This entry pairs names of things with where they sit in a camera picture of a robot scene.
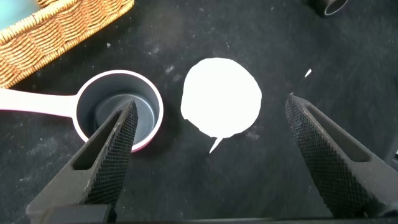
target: paper scrap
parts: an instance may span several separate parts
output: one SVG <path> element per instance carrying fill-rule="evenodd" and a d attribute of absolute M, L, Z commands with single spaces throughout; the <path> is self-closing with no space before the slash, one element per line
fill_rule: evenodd
<path fill-rule="evenodd" d="M 310 73 L 312 72 L 311 68 L 309 71 L 307 71 L 307 73 L 305 74 L 304 78 L 306 78 Z"/>
<path fill-rule="evenodd" d="M 224 138 L 241 133 L 257 119 L 261 90 L 250 73 L 233 60 L 208 58 L 191 68 L 185 79 L 181 114 L 201 132 Z"/>

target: black fabric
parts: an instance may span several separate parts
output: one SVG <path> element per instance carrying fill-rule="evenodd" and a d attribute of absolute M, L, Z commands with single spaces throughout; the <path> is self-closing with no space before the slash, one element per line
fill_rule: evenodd
<path fill-rule="evenodd" d="M 138 72 L 165 105 L 154 140 L 131 157 L 119 220 L 330 217 L 289 130 L 284 102 L 305 98 L 381 158 L 398 149 L 398 2 L 351 0 L 323 19 L 303 0 L 137 0 L 134 8 L 13 89 L 69 95 L 112 69 Z M 189 69 L 208 57 L 244 66 L 259 117 L 221 141 L 180 113 Z M 304 78 L 309 69 L 312 73 Z M 71 119 L 0 111 L 0 222 L 83 145 Z"/>

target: wicker basket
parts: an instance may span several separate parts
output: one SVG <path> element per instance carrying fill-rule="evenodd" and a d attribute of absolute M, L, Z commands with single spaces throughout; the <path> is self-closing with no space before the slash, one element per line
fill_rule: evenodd
<path fill-rule="evenodd" d="M 28 77 L 134 5 L 134 0 L 38 2 L 40 11 L 0 31 L 0 88 Z"/>

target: measuring cup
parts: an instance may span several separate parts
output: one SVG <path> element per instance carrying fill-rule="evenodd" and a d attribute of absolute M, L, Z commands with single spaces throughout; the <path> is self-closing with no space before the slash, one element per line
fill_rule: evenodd
<path fill-rule="evenodd" d="M 146 146 L 160 128 L 163 101 L 155 85 L 142 75 L 112 70 L 88 80 L 77 95 L 57 96 L 0 88 L 0 110 L 30 111 L 72 118 L 78 135 L 88 138 L 115 110 L 134 100 L 138 124 L 131 151 Z"/>

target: textured gripper pad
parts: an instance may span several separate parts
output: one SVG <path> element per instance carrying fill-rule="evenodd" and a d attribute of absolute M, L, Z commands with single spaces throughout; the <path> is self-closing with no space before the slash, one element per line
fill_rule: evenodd
<path fill-rule="evenodd" d="M 371 196 L 334 147 L 333 140 L 309 115 L 303 102 L 307 106 L 312 105 L 300 100 L 298 102 L 296 96 L 289 95 L 285 104 L 286 117 L 323 201 L 334 217 L 362 216 L 361 212 Z"/>
<path fill-rule="evenodd" d="M 95 174 L 85 204 L 111 204 L 118 201 L 137 128 L 137 107 L 130 103 L 114 127 L 112 138 L 105 145 L 105 154 Z"/>

